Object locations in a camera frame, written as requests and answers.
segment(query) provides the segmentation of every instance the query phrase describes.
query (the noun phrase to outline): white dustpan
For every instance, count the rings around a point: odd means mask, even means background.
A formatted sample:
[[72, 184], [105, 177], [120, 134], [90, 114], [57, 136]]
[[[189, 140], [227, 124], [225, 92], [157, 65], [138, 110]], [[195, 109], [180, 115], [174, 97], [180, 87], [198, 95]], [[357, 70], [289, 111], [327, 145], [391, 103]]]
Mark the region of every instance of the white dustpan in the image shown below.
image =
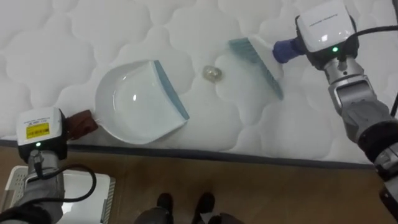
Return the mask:
[[189, 119], [157, 60], [118, 66], [101, 80], [95, 96], [96, 122], [112, 136], [147, 144]]

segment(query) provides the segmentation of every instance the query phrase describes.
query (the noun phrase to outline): black shoe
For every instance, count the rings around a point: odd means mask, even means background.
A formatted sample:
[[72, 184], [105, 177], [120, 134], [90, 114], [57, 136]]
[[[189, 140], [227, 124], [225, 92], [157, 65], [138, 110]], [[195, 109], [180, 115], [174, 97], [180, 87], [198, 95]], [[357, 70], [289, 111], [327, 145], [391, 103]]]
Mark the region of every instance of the black shoe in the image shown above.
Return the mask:
[[212, 193], [204, 193], [197, 204], [195, 209], [195, 214], [193, 216], [192, 224], [197, 224], [201, 221], [201, 213], [209, 213], [212, 212], [214, 209], [214, 204], [216, 203], [216, 199]]
[[166, 209], [173, 215], [173, 197], [168, 193], [162, 193], [157, 198], [156, 206]]

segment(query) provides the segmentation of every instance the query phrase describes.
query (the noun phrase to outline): blue connector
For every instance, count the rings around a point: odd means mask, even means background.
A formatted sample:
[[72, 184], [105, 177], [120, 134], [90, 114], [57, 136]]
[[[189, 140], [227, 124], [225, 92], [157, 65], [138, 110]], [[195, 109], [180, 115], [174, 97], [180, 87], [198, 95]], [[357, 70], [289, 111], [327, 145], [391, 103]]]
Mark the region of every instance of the blue connector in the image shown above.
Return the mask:
[[287, 63], [289, 60], [304, 55], [305, 52], [300, 46], [299, 38], [278, 41], [274, 45], [272, 53], [279, 63]]

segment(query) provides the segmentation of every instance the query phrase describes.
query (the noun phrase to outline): dustpan blue edge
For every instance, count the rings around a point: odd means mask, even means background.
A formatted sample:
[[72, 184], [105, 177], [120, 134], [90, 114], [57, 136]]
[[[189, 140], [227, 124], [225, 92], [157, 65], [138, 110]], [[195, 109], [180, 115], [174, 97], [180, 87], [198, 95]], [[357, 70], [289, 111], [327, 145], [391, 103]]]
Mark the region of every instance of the dustpan blue edge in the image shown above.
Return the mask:
[[155, 68], [157, 71], [157, 75], [159, 77], [159, 80], [163, 86], [164, 91], [166, 92], [167, 96], [170, 98], [171, 102], [174, 104], [178, 112], [180, 112], [181, 116], [185, 119], [189, 119], [189, 115], [187, 111], [185, 110], [184, 105], [182, 105], [180, 98], [178, 97], [177, 93], [175, 92], [172, 84], [170, 83], [169, 78], [167, 77], [167, 74], [165, 73], [162, 65], [158, 60], [154, 61]]

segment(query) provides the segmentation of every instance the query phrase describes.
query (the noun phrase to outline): wooden floor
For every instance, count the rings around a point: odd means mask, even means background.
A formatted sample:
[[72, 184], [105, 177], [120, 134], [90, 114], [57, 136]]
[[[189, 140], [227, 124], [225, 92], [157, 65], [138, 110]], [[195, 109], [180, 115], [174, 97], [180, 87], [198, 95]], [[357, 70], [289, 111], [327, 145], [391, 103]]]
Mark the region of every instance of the wooden floor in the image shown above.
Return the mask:
[[[11, 169], [23, 165], [16, 149], [0, 148], [0, 187]], [[176, 224], [190, 223], [199, 196], [216, 196], [216, 209], [245, 223], [395, 223], [379, 201], [382, 182], [372, 170], [195, 161], [188, 159], [70, 153], [116, 178], [110, 223], [133, 223], [157, 196], [174, 196]]]

